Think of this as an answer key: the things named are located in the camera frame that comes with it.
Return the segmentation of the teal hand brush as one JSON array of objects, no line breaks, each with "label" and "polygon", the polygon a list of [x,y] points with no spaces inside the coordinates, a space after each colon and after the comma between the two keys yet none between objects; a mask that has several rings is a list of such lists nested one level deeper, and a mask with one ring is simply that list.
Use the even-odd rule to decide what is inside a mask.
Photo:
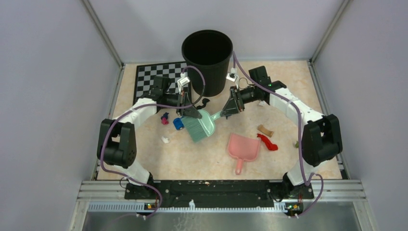
[{"label": "teal hand brush", "polygon": [[206,110],[198,110],[201,118],[184,116],[181,121],[194,143],[210,137],[216,130],[215,121],[221,118],[221,111],[210,115]]}]

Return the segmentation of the pink dustpan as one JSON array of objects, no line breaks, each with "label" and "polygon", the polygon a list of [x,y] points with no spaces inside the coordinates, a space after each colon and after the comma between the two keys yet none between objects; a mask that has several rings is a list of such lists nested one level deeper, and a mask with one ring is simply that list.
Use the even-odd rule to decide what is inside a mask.
[{"label": "pink dustpan", "polygon": [[252,139],[232,133],[228,143],[229,155],[237,160],[235,174],[242,173],[244,162],[252,162],[256,160],[260,149],[260,140]]}]

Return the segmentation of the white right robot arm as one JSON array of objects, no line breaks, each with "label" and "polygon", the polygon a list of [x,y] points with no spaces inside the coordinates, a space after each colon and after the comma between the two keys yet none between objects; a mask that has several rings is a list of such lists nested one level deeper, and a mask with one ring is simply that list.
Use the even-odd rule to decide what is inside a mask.
[{"label": "white right robot arm", "polygon": [[295,97],[281,81],[271,81],[264,66],[249,70],[247,77],[252,85],[239,90],[230,88],[230,97],[221,116],[244,111],[244,105],[265,101],[283,112],[298,126],[299,160],[282,178],[282,192],[295,198],[302,185],[309,185],[317,168],[333,159],[343,150],[340,122],[333,114],[324,115]]}]

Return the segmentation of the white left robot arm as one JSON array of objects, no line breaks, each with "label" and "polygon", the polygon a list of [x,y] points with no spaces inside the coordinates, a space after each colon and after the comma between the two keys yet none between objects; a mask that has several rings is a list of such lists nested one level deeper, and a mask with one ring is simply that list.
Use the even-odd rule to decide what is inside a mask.
[{"label": "white left robot arm", "polygon": [[158,190],[149,183],[150,172],[136,160],[137,129],[163,108],[176,109],[180,113],[195,108],[184,91],[190,83],[186,73],[181,73],[177,81],[177,94],[167,92],[168,81],[168,77],[156,76],[150,89],[133,106],[113,119],[104,119],[100,126],[97,158],[101,169],[127,179],[143,199],[152,197]]}]

